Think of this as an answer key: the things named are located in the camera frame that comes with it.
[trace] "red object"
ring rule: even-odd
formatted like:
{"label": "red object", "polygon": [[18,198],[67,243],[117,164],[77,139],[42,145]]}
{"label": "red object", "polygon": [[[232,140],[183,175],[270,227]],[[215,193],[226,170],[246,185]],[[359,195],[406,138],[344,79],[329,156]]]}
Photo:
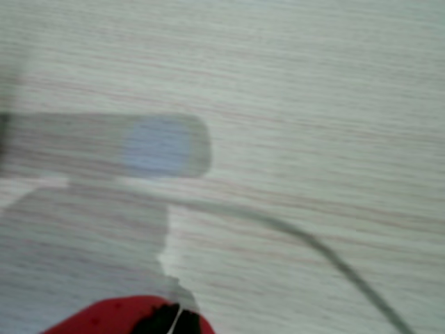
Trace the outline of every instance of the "red object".
{"label": "red object", "polygon": [[[92,304],[42,334],[129,334],[139,320],[150,317],[162,305],[172,303],[156,296],[106,299]],[[199,316],[201,334],[215,334],[208,321],[202,315]]]}

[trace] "wooden table surface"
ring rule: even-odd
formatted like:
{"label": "wooden table surface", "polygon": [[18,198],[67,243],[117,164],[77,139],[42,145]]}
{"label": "wooden table surface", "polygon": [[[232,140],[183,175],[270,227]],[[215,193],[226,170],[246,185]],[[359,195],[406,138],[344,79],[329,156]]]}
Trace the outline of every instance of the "wooden table surface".
{"label": "wooden table surface", "polygon": [[[305,243],[144,189],[300,226],[416,333],[444,332],[443,1],[0,7],[0,333],[151,293],[221,334],[396,333]],[[205,174],[114,169],[128,128],[159,115],[205,125]]]}

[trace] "wood grain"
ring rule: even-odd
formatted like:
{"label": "wood grain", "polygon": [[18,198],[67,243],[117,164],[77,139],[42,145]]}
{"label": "wood grain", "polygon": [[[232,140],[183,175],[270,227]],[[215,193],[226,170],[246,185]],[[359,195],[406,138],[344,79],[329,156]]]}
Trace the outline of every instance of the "wood grain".
{"label": "wood grain", "polygon": [[[338,251],[418,333],[443,332],[442,1],[15,3],[0,21],[14,12],[29,24],[10,19],[1,45],[32,47],[6,79],[15,121],[0,183],[0,333],[37,333],[96,299],[151,292],[179,294],[218,333],[395,333],[301,241],[158,207],[132,187],[286,219]],[[2,65],[17,59],[8,50]],[[208,127],[205,176],[109,173],[122,164],[110,153],[122,144],[117,116],[178,113]],[[61,131],[51,114],[84,115],[88,131]],[[110,132],[95,136],[102,120]],[[92,138],[104,149],[89,152]],[[51,163],[38,164],[43,151]],[[97,171],[122,189],[79,177]]]}

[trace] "red fabric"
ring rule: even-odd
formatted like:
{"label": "red fabric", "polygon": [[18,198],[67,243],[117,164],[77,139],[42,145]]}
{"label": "red fabric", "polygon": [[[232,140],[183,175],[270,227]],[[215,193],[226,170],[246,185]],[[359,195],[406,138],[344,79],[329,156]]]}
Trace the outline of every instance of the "red fabric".
{"label": "red fabric", "polygon": [[[149,317],[155,308],[165,304],[172,303],[156,296],[107,299],[92,304],[42,334],[128,334],[136,322]],[[202,334],[215,334],[201,315],[200,325]]]}

